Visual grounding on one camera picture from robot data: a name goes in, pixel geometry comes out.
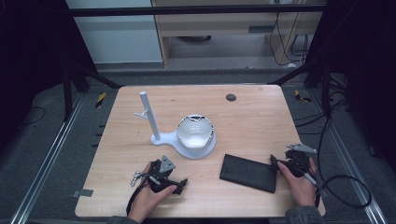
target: black tablet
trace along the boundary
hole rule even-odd
[[[225,154],[220,179],[274,193],[276,168],[262,162]]]

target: sleeve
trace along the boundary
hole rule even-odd
[[[111,217],[106,224],[139,224],[133,219],[128,217]]]
[[[286,223],[324,223],[319,210],[314,206],[297,206],[286,212]]]

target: white bowl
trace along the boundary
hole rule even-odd
[[[177,126],[177,138],[187,148],[206,147],[213,138],[213,125],[202,115],[189,115]]]

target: gray carpet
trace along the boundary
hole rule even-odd
[[[277,79],[288,70],[218,70],[218,71],[173,71],[173,72],[140,72],[134,74],[104,74],[106,77],[123,85],[166,85],[166,84],[227,84],[227,83],[266,83]],[[81,189],[91,162],[99,144],[102,125],[107,117],[117,94],[103,84],[90,79],[92,88],[84,94],[83,104],[77,120],[70,131],[55,165],[52,167],[46,185],[42,189],[29,219],[35,220],[70,220],[70,221],[106,221],[105,217],[79,218],[74,209],[77,198],[71,197],[74,190]],[[300,86],[298,82],[291,86]],[[98,95],[105,91],[106,98],[101,108],[94,108]],[[297,100],[294,88],[283,89],[290,112],[294,119],[302,119],[319,113],[314,103]],[[310,91],[300,89],[303,97],[312,97]],[[342,100],[342,95],[334,95],[334,103]],[[35,178],[41,162],[45,159],[51,143],[59,131],[64,115],[63,88],[56,86],[37,95],[34,106],[21,126],[18,134],[8,146],[8,155],[1,159],[0,181],[2,183],[0,198],[0,220],[12,217],[24,194]],[[296,124],[311,119],[295,120]],[[310,125],[298,128],[301,140],[308,146],[318,147],[319,134],[324,122],[320,119]],[[332,112],[332,125],[343,138],[348,152],[359,166],[361,173],[377,200],[388,223],[396,223],[396,174],[384,159],[374,158],[368,152],[368,146],[354,119],[346,111],[346,105]],[[346,174],[339,155],[329,135],[325,134],[320,148],[320,168],[325,179],[333,175]],[[349,180],[336,181],[331,185],[343,199],[357,203],[356,193]],[[328,223],[371,223],[363,209],[350,208],[340,203],[334,196],[323,198],[326,206],[325,220]],[[283,218],[273,218],[271,223],[283,223]]]

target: white stand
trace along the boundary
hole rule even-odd
[[[154,146],[172,146],[181,156],[190,159],[190,160],[199,160],[207,155],[215,148],[216,145],[216,135],[213,133],[213,136],[208,145],[201,148],[189,148],[185,147],[177,137],[177,131],[173,131],[171,133],[160,133],[157,128],[157,123],[155,121],[154,114],[151,111],[151,107],[149,105],[149,98],[145,91],[139,92],[140,98],[142,99],[143,106],[145,107],[145,111],[142,114],[135,113],[137,116],[148,119],[149,124],[151,125],[151,129],[153,135],[150,140]]]

